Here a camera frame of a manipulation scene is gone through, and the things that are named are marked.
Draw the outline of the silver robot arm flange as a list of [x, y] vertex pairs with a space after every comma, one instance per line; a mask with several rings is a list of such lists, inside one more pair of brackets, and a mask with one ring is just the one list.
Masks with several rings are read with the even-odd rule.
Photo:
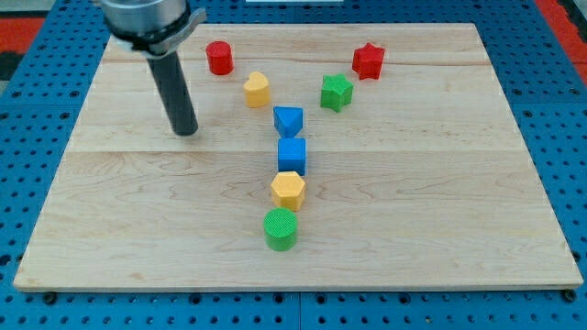
[[187, 0], [98, 0], [105, 24], [127, 51], [152, 60], [175, 52], [207, 19], [204, 8]]

